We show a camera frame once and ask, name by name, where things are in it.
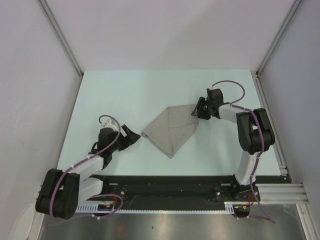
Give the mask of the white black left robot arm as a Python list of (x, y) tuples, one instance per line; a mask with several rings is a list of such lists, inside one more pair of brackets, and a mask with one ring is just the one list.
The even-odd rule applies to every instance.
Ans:
[(36, 212), (68, 220), (79, 204), (94, 197), (107, 199), (111, 188), (94, 175), (109, 165), (114, 152), (127, 149), (141, 138), (125, 124), (121, 129), (125, 135), (118, 127), (108, 123), (100, 129), (98, 141), (92, 145), (84, 160), (65, 170), (48, 170), (36, 199)]

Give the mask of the grey cloth napkin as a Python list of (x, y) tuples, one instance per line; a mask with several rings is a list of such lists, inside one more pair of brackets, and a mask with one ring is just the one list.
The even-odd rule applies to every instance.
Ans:
[(198, 128), (199, 119), (192, 115), (195, 108), (195, 104), (167, 107), (141, 135), (172, 159)]

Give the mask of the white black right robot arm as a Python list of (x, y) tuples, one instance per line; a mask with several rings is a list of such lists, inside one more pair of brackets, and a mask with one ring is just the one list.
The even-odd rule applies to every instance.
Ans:
[(242, 201), (249, 194), (247, 186), (255, 182), (260, 158), (275, 143), (275, 134), (264, 108), (251, 110), (224, 102), (220, 89), (208, 88), (206, 92), (207, 97), (199, 98), (191, 115), (203, 120), (214, 117), (236, 124), (242, 155), (234, 175), (237, 184), (230, 188), (230, 194), (235, 200)]

